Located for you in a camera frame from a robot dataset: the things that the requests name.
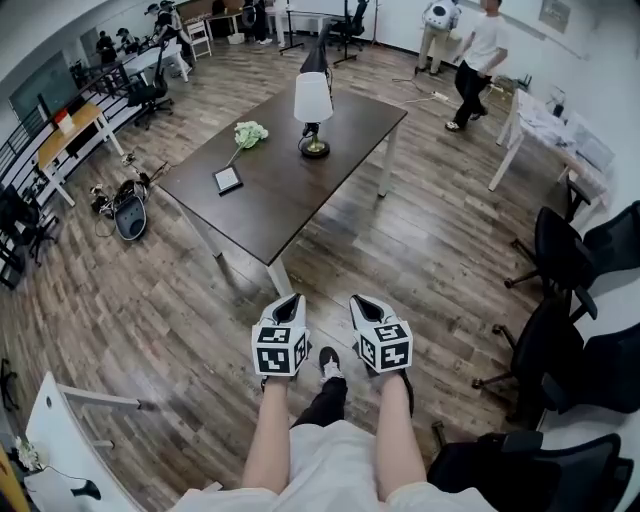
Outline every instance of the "lamp base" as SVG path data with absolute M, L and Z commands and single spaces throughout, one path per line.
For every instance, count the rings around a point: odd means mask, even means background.
M 300 151 L 306 158 L 324 158 L 331 151 L 331 147 L 328 142 L 318 140 L 317 135 L 314 135 L 309 142 L 303 144 Z

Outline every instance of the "wooden floor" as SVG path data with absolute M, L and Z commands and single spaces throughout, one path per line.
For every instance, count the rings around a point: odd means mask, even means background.
M 295 79 L 304 55 L 217 44 L 188 84 L 170 82 L 175 114 L 161 114 L 148 132 L 124 128 L 120 142 L 149 174 L 164 161 L 176 165 Z M 416 100 L 425 94 L 414 84 L 392 81 L 410 77 L 414 66 L 409 55 L 366 48 L 357 62 L 334 70 L 334 87 L 393 104 Z M 416 84 L 458 102 L 453 77 L 448 70 Z M 489 103 L 490 116 L 464 134 L 443 129 L 453 106 L 406 104 L 387 197 L 376 196 L 383 143 L 284 253 L 295 290 L 308 300 L 314 345 L 291 386 L 292 422 L 319 390 L 316 359 L 328 344 L 349 381 L 347 419 L 375 432 L 378 396 L 350 350 L 348 299 L 360 292 L 391 304 L 413 330 L 409 375 L 425 464 L 436 452 L 435 420 L 445 423 L 449 440 L 507 428 L 506 405 L 470 382 L 501 373 L 509 362 L 492 324 L 518 334 L 541 299 L 537 283 L 504 288 L 506 276 L 529 269 L 509 242 L 530 241 L 538 209 L 562 208 L 563 196 L 555 183 L 560 164 L 532 145 L 496 192 L 487 190 L 505 152 L 495 139 L 508 100 L 493 94 Z M 45 250 L 42 268 L 31 265 L 16 291 L 0 293 L 2 352 L 19 373 L 21 428 L 47 370 L 64 384 L 147 401 L 149 410 L 128 416 L 77 412 L 89 430 L 115 441 L 108 463 L 140 503 L 166 510 L 188 488 L 216 480 L 238 485 L 261 399 L 251 325 L 276 292 L 264 267 L 226 241 L 215 262 L 159 188 L 142 241 L 100 237 L 111 226 L 96 224 L 89 188 L 104 183 L 113 190 L 132 177 L 103 146 L 69 180 L 77 206 L 57 203 L 58 244 Z

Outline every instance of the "lamp shade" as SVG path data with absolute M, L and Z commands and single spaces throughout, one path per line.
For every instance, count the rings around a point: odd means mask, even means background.
M 321 123 L 333 115 L 329 84 L 324 73 L 298 75 L 293 115 L 303 123 Z

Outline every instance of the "backpack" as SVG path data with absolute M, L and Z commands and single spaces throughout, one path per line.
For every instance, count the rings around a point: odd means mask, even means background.
M 424 14 L 425 25 L 440 30 L 451 29 L 451 21 L 457 7 L 451 0 L 441 0 L 434 3 Z

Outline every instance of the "poster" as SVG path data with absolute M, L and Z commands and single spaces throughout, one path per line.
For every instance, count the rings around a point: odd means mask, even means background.
M 571 7 L 559 0 L 543 0 L 540 11 L 540 21 L 554 28 L 558 32 L 565 33 L 571 16 Z

